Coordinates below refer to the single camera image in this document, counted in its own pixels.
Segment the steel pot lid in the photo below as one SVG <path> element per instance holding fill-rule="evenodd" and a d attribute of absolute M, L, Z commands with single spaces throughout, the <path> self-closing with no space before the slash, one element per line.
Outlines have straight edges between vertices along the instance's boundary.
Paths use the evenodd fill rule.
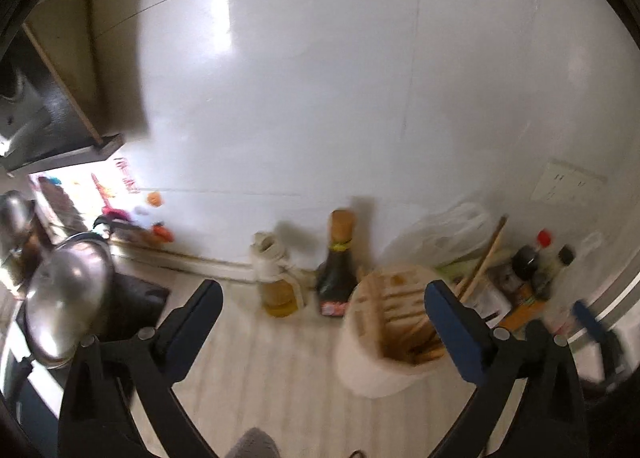
<path fill-rule="evenodd" d="M 104 332 L 114 275 L 110 247 L 96 233 L 71 236 L 43 259 L 24 303 L 25 337 L 38 363 L 64 367 L 83 337 Z"/>

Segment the striped cat placemat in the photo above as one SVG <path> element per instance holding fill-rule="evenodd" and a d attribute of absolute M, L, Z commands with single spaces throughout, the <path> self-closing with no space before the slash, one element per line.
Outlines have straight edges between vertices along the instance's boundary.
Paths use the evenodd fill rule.
<path fill-rule="evenodd" d="M 450 360 L 395 395 L 369 400 L 334 372 L 336 320 L 312 306 L 268 316 L 254 285 L 225 282 L 224 309 L 186 378 L 172 390 L 209 446 L 224 456 L 250 428 L 285 457 L 426 457 L 474 390 Z"/>

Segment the black cap sauce bottle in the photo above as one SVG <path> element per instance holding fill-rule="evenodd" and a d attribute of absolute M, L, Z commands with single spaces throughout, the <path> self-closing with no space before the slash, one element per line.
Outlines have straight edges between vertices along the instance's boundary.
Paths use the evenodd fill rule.
<path fill-rule="evenodd" d="M 572 265 L 575 257 L 575 250 L 570 245 L 564 244 L 551 259 L 546 259 L 538 266 L 532 280 L 532 288 L 537 300 L 544 302 L 550 300 L 555 280 Z"/>

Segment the red cap sauce bottle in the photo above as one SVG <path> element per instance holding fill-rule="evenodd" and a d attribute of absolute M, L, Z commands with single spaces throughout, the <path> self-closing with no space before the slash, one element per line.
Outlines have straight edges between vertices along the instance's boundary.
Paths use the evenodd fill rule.
<path fill-rule="evenodd" d="M 542 229 L 536 236 L 534 244 L 525 244 L 512 256 L 511 269 L 514 276 L 521 282 L 530 285 L 533 290 L 544 282 L 546 270 L 546 250 L 551 247 L 552 233 L 548 229 Z"/>

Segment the grey gloved hand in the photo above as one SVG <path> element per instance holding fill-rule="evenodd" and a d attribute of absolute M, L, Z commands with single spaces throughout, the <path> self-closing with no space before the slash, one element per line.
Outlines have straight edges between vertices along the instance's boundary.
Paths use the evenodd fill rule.
<path fill-rule="evenodd" d="M 280 458 L 272 437 L 258 428 L 250 428 L 227 452 L 226 458 Z"/>

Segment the yellow oil bottle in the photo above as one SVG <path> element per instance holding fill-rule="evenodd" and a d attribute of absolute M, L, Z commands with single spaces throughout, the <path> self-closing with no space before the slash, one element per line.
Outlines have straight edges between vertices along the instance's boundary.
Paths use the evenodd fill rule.
<path fill-rule="evenodd" d="M 303 275 L 291 263 L 288 250 L 275 233 L 254 234 L 250 262 L 268 315 L 288 317 L 306 306 Z"/>

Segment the wooden rolling pin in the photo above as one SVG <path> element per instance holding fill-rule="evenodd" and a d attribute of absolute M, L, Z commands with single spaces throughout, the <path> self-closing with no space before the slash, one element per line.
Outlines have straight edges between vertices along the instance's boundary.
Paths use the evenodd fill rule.
<path fill-rule="evenodd" d="M 499 222 L 496 226 L 496 229 L 491 235 L 487 247 L 483 252 L 482 256 L 478 260 L 477 264 L 471 271 L 468 277 L 466 277 L 462 282 L 459 283 L 456 289 L 456 296 L 459 301 L 464 303 L 469 297 L 474 293 L 478 283 L 480 282 L 480 278 L 485 273 L 485 270 L 488 267 L 489 260 L 494 255 L 497 250 L 501 237 L 503 235 L 504 229 L 506 228 L 506 223 L 508 222 L 509 216 L 502 215 L 499 219 Z"/>

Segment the white chopstick holder cup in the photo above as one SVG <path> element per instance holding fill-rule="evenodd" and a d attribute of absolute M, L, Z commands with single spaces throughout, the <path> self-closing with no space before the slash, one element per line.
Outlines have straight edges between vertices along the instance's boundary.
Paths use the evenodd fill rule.
<path fill-rule="evenodd" d="M 382 398 L 425 378 L 447 352 L 424 307 L 433 268 L 396 265 L 363 276 L 349 300 L 334 353 L 352 394 Z"/>

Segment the dark soy sauce bottle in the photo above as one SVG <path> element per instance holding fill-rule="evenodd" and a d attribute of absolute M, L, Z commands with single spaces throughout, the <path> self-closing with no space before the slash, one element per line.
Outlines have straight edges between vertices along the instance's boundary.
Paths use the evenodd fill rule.
<path fill-rule="evenodd" d="M 352 210 L 338 209 L 331 213 L 328 255 L 316 283 L 319 311 L 323 317 L 342 318 L 358 285 L 352 265 L 355 226 L 356 216 Z"/>

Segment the white plastic bag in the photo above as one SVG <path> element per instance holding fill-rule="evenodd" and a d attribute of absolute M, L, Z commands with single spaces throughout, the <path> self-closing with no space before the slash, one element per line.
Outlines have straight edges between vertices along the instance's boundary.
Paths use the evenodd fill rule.
<path fill-rule="evenodd" d="M 463 202 L 412 224 L 386 245 L 378 262 L 441 267 L 484 248 L 494 228 L 488 210 L 478 203 Z"/>

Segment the black range hood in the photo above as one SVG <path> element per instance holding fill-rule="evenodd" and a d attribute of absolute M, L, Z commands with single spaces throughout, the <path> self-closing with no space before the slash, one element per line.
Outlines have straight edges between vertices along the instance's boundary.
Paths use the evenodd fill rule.
<path fill-rule="evenodd" d="M 26 26 L 1 59 L 1 167 L 32 174 L 105 161 L 124 144 L 102 136 Z"/>

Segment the wall power socket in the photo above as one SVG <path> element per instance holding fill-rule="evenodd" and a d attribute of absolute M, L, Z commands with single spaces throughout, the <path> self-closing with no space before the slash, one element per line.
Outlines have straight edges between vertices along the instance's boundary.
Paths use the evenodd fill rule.
<path fill-rule="evenodd" d="M 606 179 L 580 167 L 550 161 L 542 172 L 530 199 L 551 205 L 588 207 L 606 185 Z"/>

